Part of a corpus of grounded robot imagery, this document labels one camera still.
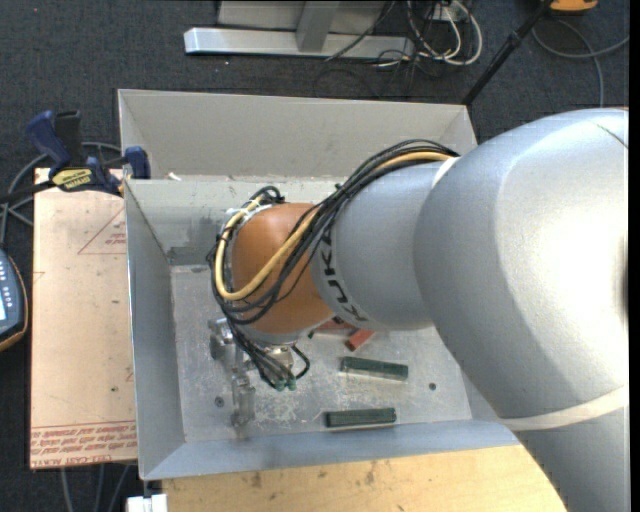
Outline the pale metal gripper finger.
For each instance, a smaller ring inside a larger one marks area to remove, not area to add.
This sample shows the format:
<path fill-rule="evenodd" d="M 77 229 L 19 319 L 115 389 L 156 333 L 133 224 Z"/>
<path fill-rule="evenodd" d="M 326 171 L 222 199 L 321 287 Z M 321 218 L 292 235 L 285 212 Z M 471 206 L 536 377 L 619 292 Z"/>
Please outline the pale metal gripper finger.
<path fill-rule="evenodd" d="M 228 323 L 223 317 L 208 322 L 210 330 L 209 350 L 213 360 L 223 361 L 234 345 L 234 335 Z"/>
<path fill-rule="evenodd" d="M 247 435 L 249 426 L 255 420 L 255 393 L 256 390 L 246 373 L 235 371 L 232 374 L 231 424 L 240 437 Z"/>

